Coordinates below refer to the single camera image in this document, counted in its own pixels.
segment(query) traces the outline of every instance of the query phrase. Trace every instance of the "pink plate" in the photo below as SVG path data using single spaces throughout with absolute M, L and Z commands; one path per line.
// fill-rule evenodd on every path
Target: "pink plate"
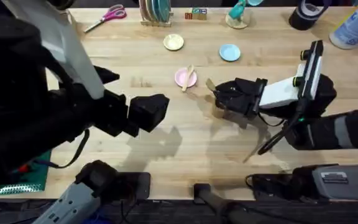
M 185 82 L 186 75 L 187 75 L 187 68 L 181 68 L 175 73 L 175 82 L 178 84 L 178 86 L 180 86 L 180 87 L 183 86 L 183 84 Z M 196 71 L 194 71 L 190 75 L 187 87 L 192 87 L 193 85 L 196 84 L 196 82 L 197 82 L 197 74 L 196 74 Z

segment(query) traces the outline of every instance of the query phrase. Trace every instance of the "wooden tabletop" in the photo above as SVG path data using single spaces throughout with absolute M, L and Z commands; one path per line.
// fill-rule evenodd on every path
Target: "wooden tabletop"
M 313 40 L 324 40 L 323 73 L 335 83 L 338 96 L 326 114 L 358 109 L 358 49 L 341 50 L 333 46 L 328 34 L 352 8 L 330 7 L 308 31 L 288 25 L 293 8 L 252 8 L 253 23 L 244 30 L 224 23 L 228 9 L 208 9 L 207 21 L 184 19 L 188 9 L 174 8 L 171 28 L 140 24 L 139 9 L 127 9 L 128 17 L 107 22 L 81 39 L 92 62 L 121 74 L 106 85 L 129 98 L 164 93 L 170 98 L 165 120 L 151 134 L 141 132 L 131 138 L 117 138 L 91 129 L 91 137 L 80 158 L 69 168 L 50 169 L 44 192 L 14 195 L 19 198 L 58 198 L 88 162 L 100 159 L 118 171 L 145 171 L 152 175 L 150 198 L 192 198 L 192 186 L 208 182 L 222 197 L 253 199 L 244 177 L 254 173 L 277 173 L 310 164 L 358 164 L 358 150 L 300 152 L 285 140 L 263 156 L 250 155 L 266 135 L 261 123 L 242 129 L 238 124 L 211 114 L 213 98 L 205 86 L 207 78 L 215 84 L 236 77 L 266 78 L 274 83 L 295 74 L 301 50 Z M 79 31 L 99 19 L 106 9 L 72 9 Z M 185 46 L 169 52 L 162 44 L 168 34 L 180 34 Z M 239 61 L 228 63 L 218 54 L 222 44 L 236 44 L 242 52 Z M 196 87 L 182 93 L 173 75 L 182 67 L 195 65 Z M 50 79 L 51 86 L 56 87 Z M 74 155 L 80 138 L 52 151 L 52 161 L 66 164 Z

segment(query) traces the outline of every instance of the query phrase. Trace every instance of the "black cable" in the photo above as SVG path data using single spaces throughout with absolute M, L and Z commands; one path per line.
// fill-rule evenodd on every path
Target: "black cable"
M 278 124 L 269 124 L 269 123 L 265 120 L 265 118 L 264 118 L 260 113 L 258 113 L 258 117 L 259 117 L 267 126 L 270 126 L 270 127 L 277 127 L 277 126 L 282 125 L 282 124 L 285 122 L 285 120 L 282 119 Z
M 285 127 L 285 129 L 281 130 L 275 136 L 267 140 L 265 144 L 258 150 L 258 155 L 263 155 L 271 150 L 274 145 L 276 145 L 286 134 L 288 134 L 292 127 L 294 127 L 294 125 L 296 125 L 298 122 L 300 115 L 300 113 L 296 113 L 294 117 L 292 117 L 291 121 L 288 122 L 288 125 Z
M 84 149 L 84 147 L 86 145 L 86 142 L 88 141 L 89 138 L 90 138 L 90 131 L 89 131 L 89 129 L 86 129 L 84 131 L 84 138 L 81 140 L 80 145 L 78 146 L 77 150 L 75 151 L 75 154 L 74 154 L 73 158 L 65 166 L 60 166 L 60 165 L 57 165 L 54 162 L 45 161 L 45 160 L 42 160 L 42 159 L 34 159 L 34 162 L 36 162 L 38 164 L 41 164 L 41 165 L 46 165 L 46 166 L 49 166 L 49 167 L 52 167 L 52 168 L 55 168 L 55 169 L 67 168 L 67 167 L 71 166 L 79 158 L 79 156 L 81 155 L 81 153 L 82 153 L 82 151 L 83 151 L 83 149 Z
M 130 221 L 127 220 L 127 217 L 129 213 L 137 206 L 137 202 L 135 202 L 127 211 L 127 213 L 124 215 L 124 202 L 121 201 L 121 221 L 119 224 L 122 224 L 123 222 L 126 222 L 128 224 L 132 224 Z
M 251 190 L 254 190 L 254 186 L 250 185 L 250 183 L 248 182 L 248 179 L 253 176 L 254 176 L 253 174 L 246 176 L 246 185 Z
M 25 219 L 25 220 L 20 220 L 20 221 L 17 221 L 17 222 L 12 222 L 12 223 L 9 223 L 9 224 L 19 224 L 19 223 L 24 223 L 24 222 L 29 222 L 29 221 L 32 221 L 32 220 L 36 220 L 38 219 L 38 217 L 32 217 L 32 218 L 28 218 L 28 219 Z

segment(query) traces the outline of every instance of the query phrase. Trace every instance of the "pink scissors handle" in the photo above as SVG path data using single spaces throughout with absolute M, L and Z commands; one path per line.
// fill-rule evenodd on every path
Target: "pink scissors handle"
M 109 11 L 103 16 L 103 21 L 110 21 L 112 19 L 123 19 L 127 17 L 127 12 L 122 4 L 111 6 Z

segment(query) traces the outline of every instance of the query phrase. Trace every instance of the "black tape roll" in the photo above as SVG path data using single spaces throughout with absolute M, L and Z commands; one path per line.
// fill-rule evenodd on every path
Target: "black tape roll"
M 331 2 L 332 0 L 323 0 L 324 7 L 320 9 L 313 4 L 306 3 L 306 0 L 301 0 L 288 21 L 297 30 L 308 30 L 328 9 Z

